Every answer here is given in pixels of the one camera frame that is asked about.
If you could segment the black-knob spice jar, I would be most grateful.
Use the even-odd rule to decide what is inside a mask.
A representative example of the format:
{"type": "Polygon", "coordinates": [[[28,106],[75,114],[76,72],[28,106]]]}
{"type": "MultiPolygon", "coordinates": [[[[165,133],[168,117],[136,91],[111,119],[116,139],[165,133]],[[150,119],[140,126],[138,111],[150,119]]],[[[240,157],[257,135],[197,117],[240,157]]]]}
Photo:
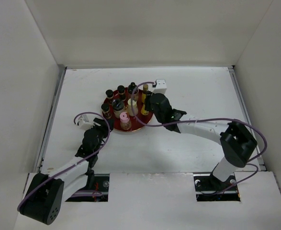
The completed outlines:
{"type": "Polygon", "coordinates": [[[138,88],[134,82],[131,82],[127,87],[128,99],[132,98],[134,101],[138,101],[138,88]]]}
{"type": "Polygon", "coordinates": [[[113,109],[114,116],[116,118],[120,118],[120,114],[122,112],[124,112],[124,109],[125,109],[124,102],[120,98],[113,99],[113,101],[112,101],[112,109],[113,109]]]}

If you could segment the yellow-cap spice jar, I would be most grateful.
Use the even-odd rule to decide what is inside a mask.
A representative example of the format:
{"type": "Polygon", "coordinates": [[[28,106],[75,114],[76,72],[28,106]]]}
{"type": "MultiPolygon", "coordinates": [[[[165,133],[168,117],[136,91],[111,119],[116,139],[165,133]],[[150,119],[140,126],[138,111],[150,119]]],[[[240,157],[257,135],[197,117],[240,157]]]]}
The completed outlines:
{"type": "Polygon", "coordinates": [[[138,114],[138,106],[137,106],[137,101],[134,99],[130,98],[127,101],[127,112],[130,116],[135,116],[138,114]]]}

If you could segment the pink-cap spice jar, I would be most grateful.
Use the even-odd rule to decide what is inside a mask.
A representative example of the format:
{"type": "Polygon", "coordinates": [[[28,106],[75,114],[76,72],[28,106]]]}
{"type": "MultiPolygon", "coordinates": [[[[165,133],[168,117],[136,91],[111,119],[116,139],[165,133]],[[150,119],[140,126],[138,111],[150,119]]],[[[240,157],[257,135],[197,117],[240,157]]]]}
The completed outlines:
{"type": "Polygon", "coordinates": [[[127,112],[120,114],[120,126],[123,130],[129,130],[132,127],[130,116],[127,112]]]}

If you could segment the yellow sauce bottle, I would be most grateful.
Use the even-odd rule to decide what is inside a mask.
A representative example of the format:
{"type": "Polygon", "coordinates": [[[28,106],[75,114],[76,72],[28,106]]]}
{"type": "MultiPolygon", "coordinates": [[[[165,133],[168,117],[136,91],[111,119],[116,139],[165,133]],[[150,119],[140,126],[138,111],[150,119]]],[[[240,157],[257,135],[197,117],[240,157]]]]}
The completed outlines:
{"type": "Polygon", "coordinates": [[[142,100],[141,100],[143,104],[145,103],[146,95],[147,95],[148,91],[149,91],[148,84],[144,84],[143,89],[142,89],[142,100]]]}
{"type": "Polygon", "coordinates": [[[142,106],[141,114],[142,115],[148,115],[149,114],[149,111],[146,110],[145,104],[143,104],[143,106],[142,106]]]}

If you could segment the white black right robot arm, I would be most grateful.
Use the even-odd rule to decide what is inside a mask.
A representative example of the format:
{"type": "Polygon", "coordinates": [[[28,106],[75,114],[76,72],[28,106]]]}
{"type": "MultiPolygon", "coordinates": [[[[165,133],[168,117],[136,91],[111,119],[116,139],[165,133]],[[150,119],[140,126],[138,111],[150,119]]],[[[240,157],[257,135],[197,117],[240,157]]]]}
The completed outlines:
{"type": "Polygon", "coordinates": [[[185,111],[173,109],[161,93],[149,93],[145,99],[146,110],[153,112],[157,121],[173,132],[192,134],[211,140],[222,147],[224,157],[210,173],[209,184],[222,189],[238,168],[244,168],[257,146],[257,141],[243,123],[233,120],[227,124],[217,121],[201,122],[185,111]]]}

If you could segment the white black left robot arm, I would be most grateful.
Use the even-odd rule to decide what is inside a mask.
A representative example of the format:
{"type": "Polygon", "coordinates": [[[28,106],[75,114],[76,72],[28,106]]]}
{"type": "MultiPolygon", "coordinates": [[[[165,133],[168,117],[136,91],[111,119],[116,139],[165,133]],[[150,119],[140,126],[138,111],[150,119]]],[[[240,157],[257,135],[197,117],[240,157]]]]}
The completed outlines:
{"type": "Polygon", "coordinates": [[[63,202],[78,190],[94,187],[93,166],[98,153],[114,128],[114,120],[95,118],[84,132],[82,143],[75,156],[61,168],[49,173],[37,173],[17,210],[20,214],[45,225],[57,218],[63,202]]]}

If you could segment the small black-cap spice bottle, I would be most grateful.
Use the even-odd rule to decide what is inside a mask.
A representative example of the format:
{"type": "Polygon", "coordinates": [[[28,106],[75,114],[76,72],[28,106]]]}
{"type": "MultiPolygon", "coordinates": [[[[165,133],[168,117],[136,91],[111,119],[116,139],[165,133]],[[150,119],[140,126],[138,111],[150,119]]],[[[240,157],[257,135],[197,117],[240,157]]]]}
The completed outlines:
{"type": "Polygon", "coordinates": [[[122,101],[125,101],[125,100],[126,100],[125,87],[124,87],[123,85],[119,85],[119,86],[117,87],[117,91],[118,91],[119,98],[120,98],[122,101]]]}
{"type": "Polygon", "coordinates": [[[103,103],[101,105],[102,114],[106,119],[111,119],[112,114],[110,112],[110,107],[108,103],[103,103]]]}
{"type": "Polygon", "coordinates": [[[112,101],[113,101],[113,99],[114,99],[114,93],[113,93],[113,90],[111,90],[111,89],[108,89],[106,92],[105,92],[105,94],[106,94],[106,97],[107,97],[107,100],[108,100],[108,104],[112,104],[112,101]]]}

